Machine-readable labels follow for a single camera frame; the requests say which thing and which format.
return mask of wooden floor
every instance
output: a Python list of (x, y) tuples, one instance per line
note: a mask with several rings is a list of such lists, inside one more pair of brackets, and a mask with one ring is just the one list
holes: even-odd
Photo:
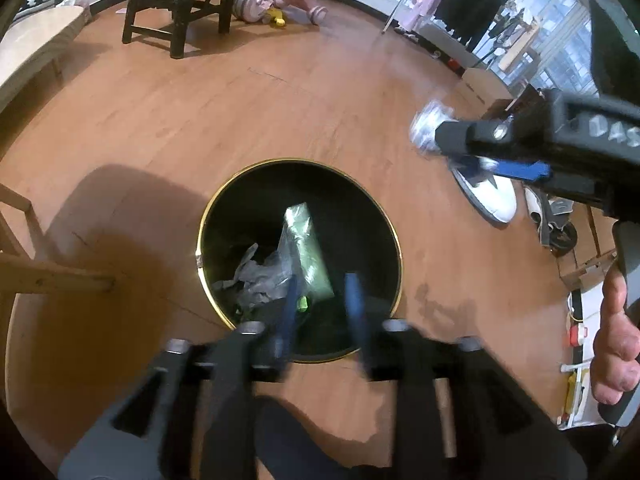
[[(320, 160), (361, 182), (398, 231), (399, 314), (437, 338), (481, 335), (559, 414), (566, 291), (522, 196), (516, 219), (498, 230), (445, 162), (408, 139), (416, 110), (443, 98), (456, 76), (397, 34), (381, 36), (373, 18), (327, 5), (320, 28), (234, 22), (220, 38), (215, 18), (200, 20), (183, 60), (162, 41), (122, 45), (124, 16), (108, 9), (63, 56), (62, 79), (45, 68), (0, 116), (0, 182), (37, 216), (2, 208), (20, 241), (38, 258), (120, 279), (103, 295), (18, 298), (10, 409), (47, 465), (168, 338), (225, 333), (196, 276), (198, 222), (231, 174), (279, 156)], [(169, 19), (140, 14), (147, 26)], [(391, 385), (367, 383), (353, 358), (293, 365), (284, 384), (260, 390), (305, 413), (345, 464), (388, 462)]]

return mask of yellow toy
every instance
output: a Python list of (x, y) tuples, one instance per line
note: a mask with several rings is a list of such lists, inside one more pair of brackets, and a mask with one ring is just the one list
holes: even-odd
[(286, 23), (284, 22), (284, 18), (282, 17), (282, 11), (277, 7), (270, 7), (267, 9), (265, 16), (269, 16), (270, 23), (275, 23), (277, 27), (284, 27)]

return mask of black coat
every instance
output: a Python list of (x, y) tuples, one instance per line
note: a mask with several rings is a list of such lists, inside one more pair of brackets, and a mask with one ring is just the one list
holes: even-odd
[(506, 0), (442, 0), (434, 17), (442, 20), (453, 37), (472, 51), (487, 32)]

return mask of white sneaker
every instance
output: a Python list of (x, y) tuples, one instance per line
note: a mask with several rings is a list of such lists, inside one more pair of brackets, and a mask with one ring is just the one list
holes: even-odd
[(472, 186), (458, 170), (452, 168), (451, 173), (469, 202), (485, 219), (498, 224), (508, 224), (513, 220), (518, 202), (510, 179), (492, 175)]

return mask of wooden bench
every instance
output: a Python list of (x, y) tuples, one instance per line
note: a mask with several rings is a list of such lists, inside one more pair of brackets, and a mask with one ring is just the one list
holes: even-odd
[[(31, 202), (0, 184), (0, 202), (25, 214), (33, 214)], [(109, 290), (113, 276), (91, 270), (73, 269), (29, 257), (0, 213), (0, 399), (5, 397), (5, 359), (9, 345), (12, 310), (16, 294), (43, 294), (61, 290)]]
[(84, 26), (82, 7), (54, 7), (15, 23), (0, 42), (0, 112), (46, 64), (58, 56)]

